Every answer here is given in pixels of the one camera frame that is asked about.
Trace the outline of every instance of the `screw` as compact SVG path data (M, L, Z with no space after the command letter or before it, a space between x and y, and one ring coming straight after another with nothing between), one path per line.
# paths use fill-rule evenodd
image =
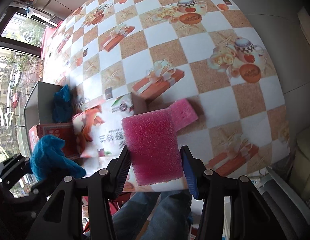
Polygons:
M33 211L33 212L30 213L30 216L31 216L32 218L36 218L36 217L37 217L37 214Z
M244 183L249 181L249 178L246 176L240 176L239 179L241 182L244 182Z
M64 182L70 182L73 179L72 176L66 176L64 177Z
M210 175L213 175L214 172L211 169L206 169L204 170L204 174L210 176Z
M99 175L106 175L108 173L107 169L101 169L98 171Z

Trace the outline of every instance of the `sponge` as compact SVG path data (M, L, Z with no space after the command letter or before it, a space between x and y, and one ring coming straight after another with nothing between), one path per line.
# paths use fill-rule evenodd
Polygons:
M172 111L176 132L198 119L191 104L185 98L175 101L168 108Z
M156 184L183 176L169 109L126 117L122 119L122 128L138 185Z

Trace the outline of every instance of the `table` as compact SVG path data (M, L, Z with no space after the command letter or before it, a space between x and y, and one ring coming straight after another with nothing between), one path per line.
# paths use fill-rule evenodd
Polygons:
M79 111L104 102L109 88L114 98L140 94L149 111L187 98L199 119L178 131L178 144L222 175L290 151L274 65L232 0L89 0L47 44L43 81L68 84ZM132 191L183 187L179 179Z

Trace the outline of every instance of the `person's leg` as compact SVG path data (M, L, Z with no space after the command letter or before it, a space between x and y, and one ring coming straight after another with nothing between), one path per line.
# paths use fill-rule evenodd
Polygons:
M118 240L135 240L154 209L160 192L137 192L113 215Z
M187 240L191 199L188 189L162 192L161 201L140 240Z

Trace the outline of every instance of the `dark pink sponge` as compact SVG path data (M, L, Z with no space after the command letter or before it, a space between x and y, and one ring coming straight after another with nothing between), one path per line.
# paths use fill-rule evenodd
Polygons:
M126 117L122 120L122 128L138 185L156 184L183 176L170 110Z
M185 98L177 100L171 104L168 109L172 111L176 132L198 119L198 116L191 104Z

